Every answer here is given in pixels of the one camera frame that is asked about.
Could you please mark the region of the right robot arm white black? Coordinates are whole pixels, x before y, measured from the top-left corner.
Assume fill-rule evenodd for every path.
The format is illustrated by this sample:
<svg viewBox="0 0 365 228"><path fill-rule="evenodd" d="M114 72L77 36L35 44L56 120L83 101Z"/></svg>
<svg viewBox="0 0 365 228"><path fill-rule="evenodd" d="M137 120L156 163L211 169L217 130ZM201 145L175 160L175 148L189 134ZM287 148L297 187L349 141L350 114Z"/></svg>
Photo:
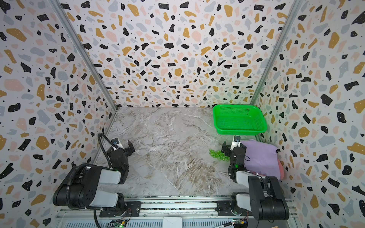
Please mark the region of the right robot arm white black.
<svg viewBox="0 0 365 228"><path fill-rule="evenodd" d="M223 143L221 152L229 158L228 175L237 184L249 188L248 193L233 193L229 201L217 202L219 216L251 214L255 220L287 220L290 210L279 181L274 176L249 172L244 166L247 147L242 143Z"/></svg>

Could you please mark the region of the lilac t-shirt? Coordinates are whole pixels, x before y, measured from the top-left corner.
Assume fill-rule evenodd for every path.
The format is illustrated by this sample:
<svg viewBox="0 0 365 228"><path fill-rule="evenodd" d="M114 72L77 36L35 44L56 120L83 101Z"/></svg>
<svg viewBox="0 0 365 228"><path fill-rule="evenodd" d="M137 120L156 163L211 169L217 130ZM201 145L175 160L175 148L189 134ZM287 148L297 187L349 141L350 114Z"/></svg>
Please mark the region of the lilac t-shirt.
<svg viewBox="0 0 365 228"><path fill-rule="evenodd" d="M276 146L256 140L241 141L247 147L245 167L250 172L264 176L275 176L280 180Z"/></svg>

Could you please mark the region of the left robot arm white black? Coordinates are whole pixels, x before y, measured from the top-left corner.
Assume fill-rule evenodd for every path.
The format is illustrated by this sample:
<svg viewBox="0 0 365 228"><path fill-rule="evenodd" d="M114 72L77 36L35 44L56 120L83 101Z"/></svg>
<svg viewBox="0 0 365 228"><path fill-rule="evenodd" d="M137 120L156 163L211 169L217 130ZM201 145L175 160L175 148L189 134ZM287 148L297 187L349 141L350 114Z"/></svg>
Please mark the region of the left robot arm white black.
<svg viewBox="0 0 365 228"><path fill-rule="evenodd" d="M112 143L113 146L106 151L111 167L88 163L73 167L53 195L55 206L67 206L71 210L102 210L102 217L120 217L131 212L123 194L98 188L102 184L124 184L128 177L128 157L135 148L130 141L124 148L117 138Z"/></svg>

